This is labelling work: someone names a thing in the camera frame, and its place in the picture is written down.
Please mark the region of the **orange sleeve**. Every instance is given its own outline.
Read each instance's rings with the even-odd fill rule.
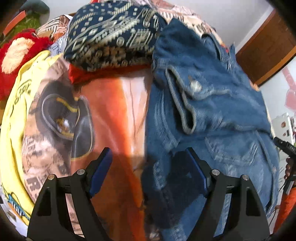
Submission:
[[[280,228],[296,203],[296,188],[292,188],[290,195],[283,193],[279,214],[274,226],[274,233]]]

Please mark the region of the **red cloth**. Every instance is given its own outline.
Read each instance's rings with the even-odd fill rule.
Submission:
[[[12,42],[15,39],[18,39],[21,37],[25,39],[31,39],[34,42],[34,44],[29,49],[28,53],[24,56],[19,66],[15,70],[13,70],[10,74],[5,74],[4,72],[2,72],[2,68],[1,68],[3,59],[7,53],[8,48],[11,46]],[[39,52],[46,50],[48,46],[51,44],[52,42],[49,40],[48,37],[39,38],[35,35],[34,29],[29,29],[27,32],[22,32],[15,35],[9,41],[9,43],[6,43],[3,45],[3,47],[0,49],[0,100],[3,100],[9,96],[20,68],[26,62],[34,58]]]
[[[150,67],[150,65],[133,65],[119,68],[109,67],[104,69],[98,69],[94,72],[88,72],[70,64],[69,79],[72,84],[78,84],[97,78],[115,77],[118,74],[126,74],[141,69],[149,69]]]
[[[289,195],[283,193],[283,196],[281,198],[281,206],[279,208],[279,214],[277,216],[276,223],[274,226],[274,233],[280,228],[280,226],[286,220],[295,204],[296,188],[292,188]]]

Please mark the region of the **pink object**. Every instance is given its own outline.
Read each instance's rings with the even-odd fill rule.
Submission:
[[[296,84],[287,66],[283,68],[283,74],[290,86],[290,89],[287,91],[285,106],[296,115]]]

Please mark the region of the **blue bandana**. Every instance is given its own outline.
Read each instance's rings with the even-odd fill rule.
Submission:
[[[64,58],[77,67],[150,64],[166,21],[149,6],[126,1],[88,4],[73,17]]]

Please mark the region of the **white wall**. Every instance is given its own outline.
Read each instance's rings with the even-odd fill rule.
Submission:
[[[265,22],[265,20],[269,17],[271,12],[273,11],[273,7],[269,6],[265,13],[261,16],[258,22],[251,28],[251,30],[247,33],[247,35],[243,38],[243,40],[235,46],[236,53],[249,41],[249,39],[256,33],[256,31],[261,27],[261,25]]]
[[[294,58],[287,67],[291,76],[296,80],[296,58]],[[285,106],[287,92],[290,87],[282,71],[277,73],[259,89],[262,92],[271,119],[286,112],[289,113],[289,115],[294,116],[294,111]]]
[[[48,7],[49,13],[40,17],[40,23],[44,24],[63,14],[76,12],[83,5],[88,4],[90,0],[42,0]]]
[[[265,0],[168,0],[186,6],[216,28],[227,46],[237,47],[270,7]]]

